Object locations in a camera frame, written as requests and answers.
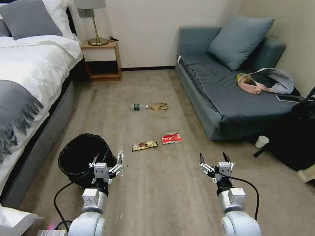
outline smartphone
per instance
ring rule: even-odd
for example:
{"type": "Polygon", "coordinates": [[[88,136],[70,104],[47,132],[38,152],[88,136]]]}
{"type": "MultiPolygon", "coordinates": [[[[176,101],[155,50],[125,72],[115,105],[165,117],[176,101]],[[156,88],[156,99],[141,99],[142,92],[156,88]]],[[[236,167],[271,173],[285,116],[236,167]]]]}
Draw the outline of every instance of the smartphone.
{"type": "Polygon", "coordinates": [[[303,97],[300,96],[293,96],[293,95],[276,95],[279,101],[282,102],[294,102],[299,103],[300,101],[304,100],[303,97]]]}

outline black cable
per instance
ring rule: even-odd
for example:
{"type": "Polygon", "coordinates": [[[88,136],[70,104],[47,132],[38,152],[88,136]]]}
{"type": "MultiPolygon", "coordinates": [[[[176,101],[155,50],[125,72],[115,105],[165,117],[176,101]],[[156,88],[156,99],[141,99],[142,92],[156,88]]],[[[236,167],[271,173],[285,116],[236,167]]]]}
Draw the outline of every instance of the black cable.
{"type": "Polygon", "coordinates": [[[74,181],[72,181],[71,183],[67,184],[66,186],[62,187],[62,188],[56,193],[55,197],[53,198],[53,205],[55,206],[56,211],[58,212],[58,214],[59,214],[59,216],[60,216],[60,218],[61,218],[61,220],[62,220],[62,223],[65,225],[67,232],[69,232],[69,227],[68,227],[68,225],[67,225],[67,223],[66,223],[66,221],[65,221],[65,218],[62,216],[62,214],[61,214],[61,212],[60,212],[60,210],[59,210],[59,208],[58,208],[58,206],[57,206],[57,204],[56,204],[57,196],[58,196],[58,194],[59,194],[62,190],[64,190],[65,188],[69,187],[70,185],[72,185],[73,183],[75,183],[76,181],[78,181],[79,179],[83,178],[83,177],[86,176],[89,172],[90,172],[90,171],[87,171],[87,172],[86,172],[84,175],[82,175],[81,177],[77,178],[76,180],[74,180],[74,181]]]}
{"type": "Polygon", "coordinates": [[[115,39],[113,36],[109,36],[109,40],[110,42],[115,42],[115,41],[119,41],[118,39],[115,39]]]}
{"type": "Polygon", "coordinates": [[[59,230],[59,226],[61,226],[63,222],[60,222],[56,227],[55,230],[59,230]]]}
{"type": "Polygon", "coordinates": [[[258,208],[259,208],[259,192],[257,190],[257,188],[250,182],[248,182],[247,180],[244,180],[244,179],[239,179],[239,178],[236,178],[236,177],[232,177],[232,176],[227,176],[225,174],[222,174],[222,173],[218,173],[224,177],[227,177],[227,178],[230,178],[230,179],[235,179],[235,180],[238,180],[238,181],[242,181],[242,182],[245,182],[247,184],[249,184],[250,186],[252,186],[255,191],[256,191],[256,195],[257,195],[257,204],[256,204],[256,211],[255,211],[255,220],[257,221],[257,215],[258,215],[258,208]]]}

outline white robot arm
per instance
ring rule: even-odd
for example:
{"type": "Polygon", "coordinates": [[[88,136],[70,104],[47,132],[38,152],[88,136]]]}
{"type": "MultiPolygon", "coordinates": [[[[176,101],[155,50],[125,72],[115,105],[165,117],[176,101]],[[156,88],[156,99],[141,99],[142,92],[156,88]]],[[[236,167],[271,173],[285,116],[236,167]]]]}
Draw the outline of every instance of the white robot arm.
{"type": "Polygon", "coordinates": [[[204,163],[203,156],[200,153],[199,164],[202,171],[217,184],[217,195],[220,199],[222,213],[225,214],[221,220],[223,234],[224,236],[261,236],[257,221],[244,212],[246,196],[244,190],[233,188],[229,180],[229,178],[234,178],[231,177],[231,172],[235,163],[231,162],[225,153],[223,153],[223,156],[225,162],[219,162],[217,166],[211,167],[204,163]]]}
{"type": "Polygon", "coordinates": [[[82,214],[71,223],[68,236],[104,236],[105,219],[102,216],[106,209],[108,184],[124,167],[123,153],[118,156],[117,164],[110,170],[106,163],[91,163],[95,175],[94,187],[84,190],[82,214]]]}

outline sofa armrest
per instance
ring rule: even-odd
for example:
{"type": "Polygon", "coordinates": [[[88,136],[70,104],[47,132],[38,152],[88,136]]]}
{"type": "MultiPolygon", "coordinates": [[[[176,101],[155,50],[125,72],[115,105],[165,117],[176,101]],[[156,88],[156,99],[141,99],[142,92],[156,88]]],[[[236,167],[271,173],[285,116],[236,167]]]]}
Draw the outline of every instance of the sofa armrest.
{"type": "Polygon", "coordinates": [[[221,27],[181,26],[178,33],[177,54],[206,52],[221,27]]]}
{"type": "Polygon", "coordinates": [[[252,69],[274,68],[280,59],[285,44],[278,39],[265,37],[253,53],[252,69]]]}

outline white pillow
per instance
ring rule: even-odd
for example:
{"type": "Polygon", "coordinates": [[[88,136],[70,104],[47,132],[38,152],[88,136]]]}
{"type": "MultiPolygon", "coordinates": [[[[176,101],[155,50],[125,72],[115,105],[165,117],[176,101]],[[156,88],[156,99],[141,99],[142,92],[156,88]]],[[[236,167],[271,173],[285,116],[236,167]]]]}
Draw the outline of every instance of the white pillow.
{"type": "Polygon", "coordinates": [[[0,235],[21,236],[38,219],[36,214],[0,205],[0,235]]]}
{"type": "Polygon", "coordinates": [[[69,0],[43,0],[43,3],[52,17],[52,20],[62,32],[62,36],[68,39],[74,39],[66,13],[69,0]]]}

